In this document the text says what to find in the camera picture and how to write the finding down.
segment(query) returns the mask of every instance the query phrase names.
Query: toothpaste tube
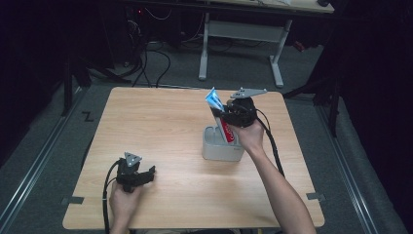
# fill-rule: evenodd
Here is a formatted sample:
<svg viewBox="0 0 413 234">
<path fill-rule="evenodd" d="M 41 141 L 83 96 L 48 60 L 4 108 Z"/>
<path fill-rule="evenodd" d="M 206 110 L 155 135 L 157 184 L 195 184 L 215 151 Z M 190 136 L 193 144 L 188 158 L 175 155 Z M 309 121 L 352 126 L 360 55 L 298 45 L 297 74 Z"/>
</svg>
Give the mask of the toothpaste tube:
<svg viewBox="0 0 413 234">
<path fill-rule="evenodd" d="M 235 136 L 228 124 L 220 117 L 220 112 L 225 112 L 224 105 L 219 99 L 218 93 L 214 88 L 206 95 L 206 102 L 210 106 L 213 117 L 215 118 L 216 125 L 222 134 L 222 137 L 227 143 L 234 142 Z"/>
<path fill-rule="evenodd" d="M 224 105 L 222 104 L 221 99 L 219 99 L 218 94 L 216 93 L 215 88 L 212 88 L 209 93 L 206 95 L 206 102 L 211 108 L 219 109 L 225 111 Z"/>
</svg>

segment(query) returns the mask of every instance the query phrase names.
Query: wooden table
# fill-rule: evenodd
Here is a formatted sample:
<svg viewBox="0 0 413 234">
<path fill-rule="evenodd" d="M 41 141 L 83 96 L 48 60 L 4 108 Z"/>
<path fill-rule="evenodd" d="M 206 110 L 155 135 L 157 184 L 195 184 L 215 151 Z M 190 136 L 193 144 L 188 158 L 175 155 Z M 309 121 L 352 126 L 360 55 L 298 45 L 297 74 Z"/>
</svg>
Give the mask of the wooden table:
<svg viewBox="0 0 413 234">
<path fill-rule="evenodd" d="M 218 91 L 223 101 L 234 92 Z M 247 153 L 240 162 L 203 158 L 203 129 L 215 124 L 205 101 L 207 93 L 208 90 L 113 89 L 73 193 L 85 200 L 81 205 L 69 205 L 63 226 L 103 229 L 103 183 L 110 166 L 124 157 L 125 151 L 143 157 L 140 172 L 156 166 L 155 180 L 144 185 L 131 228 L 279 226 Z M 319 202 L 306 196 L 315 189 L 282 95 L 267 93 L 253 100 L 270 120 L 287 180 L 304 200 L 315 226 L 322 226 Z M 274 163 L 267 137 L 264 148 Z"/>
</svg>

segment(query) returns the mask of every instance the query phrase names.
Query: white desk frame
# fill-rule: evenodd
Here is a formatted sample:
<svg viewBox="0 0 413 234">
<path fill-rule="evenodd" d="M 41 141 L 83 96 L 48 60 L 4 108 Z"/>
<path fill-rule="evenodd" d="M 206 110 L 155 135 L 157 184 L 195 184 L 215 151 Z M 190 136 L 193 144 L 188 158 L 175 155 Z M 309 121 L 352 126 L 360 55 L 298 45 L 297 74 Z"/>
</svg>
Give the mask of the white desk frame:
<svg viewBox="0 0 413 234">
<path fill-rule="evenodd" d="M 270 64 L 273 68 L 273 75 L 278 88 L 283 87 L 282 75 L 279 68 L 279 59 L 282 54 L 286 37 L 292 20 L 286 21 L 284 27 L 264 26 L 256 24 L 236 23 L 228 21 L 209 20 L 209 13 L 206 13 L 204 29 L 204 45 L 201 54 L 200 80 L 207 78 L 207 40 L 209 36 L 228 37 L 245 40 L 276 42 L 278 46 L 275 54 L 270 56 Z"/>
</svg>

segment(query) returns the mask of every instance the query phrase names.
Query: desk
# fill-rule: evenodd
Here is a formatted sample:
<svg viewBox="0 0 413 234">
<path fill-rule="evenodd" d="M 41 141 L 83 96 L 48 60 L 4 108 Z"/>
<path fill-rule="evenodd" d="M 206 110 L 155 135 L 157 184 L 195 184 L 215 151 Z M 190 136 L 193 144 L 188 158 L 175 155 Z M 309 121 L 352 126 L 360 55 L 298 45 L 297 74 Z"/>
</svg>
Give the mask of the desk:
<svg viewBox="0 0 413 234">
<path fill-rule="evenodd" d="M 218 91 L 223 100 L 233 92 Z M 215 123 L 205 101 L 207 93 L 208 90 L 113 89 L 73 193 L 85 200 L 82 205 L 69 205 L 63 226 L 104 228 L 103 183 L 110 166 L 124 157 L 125 151 L 143 157 L 140 172 L 156 166 L 155 180 L 145 184 L 131 228 L 280 226 L 247 153 L 240 162 L 203 158 L 203 129 Z M 287 180 L 304 200 L 315 226 L 322 226 L 319 201 L 306 196 L 315 190 L 282 95 L 267 93 L 253 99 L 270 121 Z M 267 137 L 264 149 L 275 164 Z"/>
<path fill-rule="evenodd" d="M 281 8 L 290 11 L 298 10 L 330 14 L 334 12 L 334 9 L 331 7 L 331 5 L 322 7 L 314 0 L 291 0 L 290 5 L 281 3 L 278 0 L 210 0 L 210 2 L 241 4 L 247 5 L 250 8 Z M 275 42 L 278 46 L 275 49 L 274 55 L 270 56 L 270 64 L 273 70 L 276 86 L 278 88 L 282 88 L 283 80 L 279 68 L 279 59 L 291 24 L 291 19 L 288 19 L 286 21 L 284 27 L 209 20 L 209 13 L 206 13 L 206 21 L 204 26 L 204 44 L 201 54 L 200 73 L 198 76 L 199 79 L 205 80 L 207 78 L 207 41 L 209 36 Z"/>
</svg>

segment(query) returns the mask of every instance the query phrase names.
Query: gray carpet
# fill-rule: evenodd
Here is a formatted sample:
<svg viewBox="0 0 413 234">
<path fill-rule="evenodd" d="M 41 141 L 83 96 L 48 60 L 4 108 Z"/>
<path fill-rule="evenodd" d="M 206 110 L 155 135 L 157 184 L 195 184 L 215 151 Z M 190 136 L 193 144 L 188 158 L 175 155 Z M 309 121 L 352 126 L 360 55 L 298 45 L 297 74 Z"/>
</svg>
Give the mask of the gray carpet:
<svg viewBox="0 0 413 234">
<path fill-rule="evenodd" d="M 153 44 L 151 47 L 156 49 L 160 45 Z M 275 88 L 268 63 L 272 48 L 274 48 L 272 44 L 263 44 L 252 49 L 237 46 L 226 52 L 216 52 L 227 49 L 222 45 L 211 48 L 214 51 L 209 53 L 207 80 L 200 82 L 198 80 L 200 48 L 174 49 L 163 46 L 160 52 L 169 55 L 171 64 L 161 84 L 229 90 L 237 90 L 242 86 L 286 93 L 306 83 L 322 51 L 321 47 L 303 53 L 297 52 L 294 48 L 284 48 L 280 67 L 285 86 L 280 90 Z M 149 52 L 146 73 L 150 82 L 155 83 L 167 66 L 168 60 L 164 56 Z M 125 68 L 118 67 L 116 72 L 123 70 Z M 121 85 L 106 79 L 94 78 L 92 86 L 83 93 L 83 98 L 67 119 L 66 126 L 50 152 L 46 167 L 7 233 L 103 233 L 102 230 L 65 230 L 61 223 L 67 205 L 63 205 L 61 201 L 63 197 L 70 196 L 74 190 L 83 158 L 94 137 L 109 92 L 116 86 Z M 147 86 L 147 82 L 141 77 L 136 86 Z M 288 99 L 286 104 L 315 189 L 325 197 L 325 200 L 320 202 L 325 225 L 318 229 L 318 233 L 364 233 L 340 174 L 329 133 L 325 130 L 324 123 L 310 97 L 306 95 Z M 0 170 L 1 211 L 6 209 L 19 183 L 35 161 L 49 133 L 60 119 L 61 111 L 62 88 L 56 92 L 49 106 L 33 121 L 29 133 Z M 84 112 L 90 112 L 89 120 L 92 121 L 85 121 Z M 407 233 L 365 157 L 343 103 L 340 105 L 337 124 L 337 140 L 375 219 L 378 232 Z M 266 229 L 265 232 L 274 233 L 275 230 L 277 229 Z"/>
</svg>

